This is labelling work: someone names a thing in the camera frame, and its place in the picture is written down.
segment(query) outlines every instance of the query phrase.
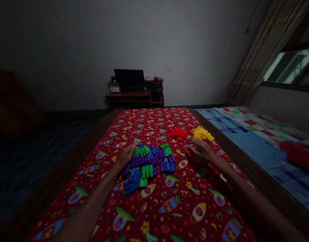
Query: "red tablecloth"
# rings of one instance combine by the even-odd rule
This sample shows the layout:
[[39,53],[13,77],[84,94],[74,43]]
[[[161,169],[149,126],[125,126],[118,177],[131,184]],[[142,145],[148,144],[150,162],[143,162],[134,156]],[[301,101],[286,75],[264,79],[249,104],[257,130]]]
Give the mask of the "red tablecloth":
[[[253,241],[254,234],[216,184],[227,186],[214,168],[189,159],[187,141],[168,130],[191,129],[200,123],[185,108],[123,111],[105,132],[77,172],[30,233],[28,241],[49,241],[88,197],[128,144],[170,144],[176,172],[158,175],[146,189],[128,197],[121,177],[115,183],[95,226],[91,241]],[[247,178],[213,141],[210,147]]]

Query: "gray wall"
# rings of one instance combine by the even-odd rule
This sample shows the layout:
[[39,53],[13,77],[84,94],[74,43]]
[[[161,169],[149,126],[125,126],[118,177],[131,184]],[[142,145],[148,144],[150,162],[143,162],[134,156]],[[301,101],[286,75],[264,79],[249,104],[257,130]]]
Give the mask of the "gray wall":
[[260,86],[248,105],[309,131],[309,93]]
[[114,68],[164,78],[166,106],[213,104],[267,13],[262,0],[0,0],[0,69],[44,111],[106,108]]

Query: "small box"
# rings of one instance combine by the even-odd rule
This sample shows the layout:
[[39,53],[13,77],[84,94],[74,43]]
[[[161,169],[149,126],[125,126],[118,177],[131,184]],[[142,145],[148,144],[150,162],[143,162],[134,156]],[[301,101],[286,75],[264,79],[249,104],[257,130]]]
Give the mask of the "small box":
[[108,83],[108,89],[110,90],[110,92],[121,92],[119,83],[114,83],[114,82]]

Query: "hand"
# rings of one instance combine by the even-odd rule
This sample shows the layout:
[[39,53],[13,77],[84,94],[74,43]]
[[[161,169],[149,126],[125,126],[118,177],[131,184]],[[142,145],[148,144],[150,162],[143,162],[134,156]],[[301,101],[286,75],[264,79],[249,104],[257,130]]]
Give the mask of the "hand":
[[134,150],[138,148],[139,145],[129,145],[119,154],[116,159],[114,165],[111,167],[111,170],[114,170],[117,174],[119,174],[130,162],[132,159]]
[[189,147],[189,151],[198,158],[201,158],[203,161],[208,162],[214,166],[220,165],[220,163],[226,163],[226,161],[220,158],[216,153],[209,147],[209,145],[200,139],[192,139],[189,141],[189,144],[194,144],[199,148],[197,151],[193,147]]

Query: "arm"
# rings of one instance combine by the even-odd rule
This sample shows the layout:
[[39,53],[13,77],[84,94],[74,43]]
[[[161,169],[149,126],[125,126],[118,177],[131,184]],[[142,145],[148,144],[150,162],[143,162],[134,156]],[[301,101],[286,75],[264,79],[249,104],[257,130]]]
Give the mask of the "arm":
[[92,195],[67,220],[52,239],[52,242],[89,241],[105,200],[112,190],[119,173],[131,160],[136,147],[136,145],[129,145],[120,153],[116,162],[106,173]]
[[199,151],[189,147],[192,154],[214,165],[223,174],[232,190],[236,191],[247,215],[256,222],[266,238],[272,241],[307,241],[275,207],[238,175],[224,159],[217,156],[205,141],[193,139],[190,143],[199,147]]

